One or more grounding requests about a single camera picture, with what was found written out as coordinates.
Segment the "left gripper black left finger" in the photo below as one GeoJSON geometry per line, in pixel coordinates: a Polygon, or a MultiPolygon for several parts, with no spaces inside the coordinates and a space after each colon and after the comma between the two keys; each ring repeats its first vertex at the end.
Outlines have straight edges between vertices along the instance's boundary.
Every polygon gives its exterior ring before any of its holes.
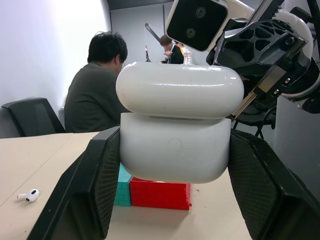
{"type": "Polygon", "coordinates": [[[104,240],[120,171],[120,129],[99,132],[62,174],[29,240],[104,240]]]}

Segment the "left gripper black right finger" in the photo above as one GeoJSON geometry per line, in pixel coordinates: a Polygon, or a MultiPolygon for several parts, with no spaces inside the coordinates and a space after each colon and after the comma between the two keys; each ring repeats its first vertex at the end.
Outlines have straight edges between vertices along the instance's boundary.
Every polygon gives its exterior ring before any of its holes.
{"type": "Polygon", "coordinates": [[[228,172],[251,239],[320,238],[320,202],[266,141],[232,130],[228,172]]]}

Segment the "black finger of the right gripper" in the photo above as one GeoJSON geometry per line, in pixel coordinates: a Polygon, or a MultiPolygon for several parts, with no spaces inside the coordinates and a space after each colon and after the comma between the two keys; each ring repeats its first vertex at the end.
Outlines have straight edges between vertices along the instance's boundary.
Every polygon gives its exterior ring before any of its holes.
{"type": "Polygon", "coordinates": [[[236,28],[230,20],[206,57],[212,66],[223,66],[239,75],[266,75],[281,61],[290,61],[307,44],[289,24],[271,19],[236,28]]]}

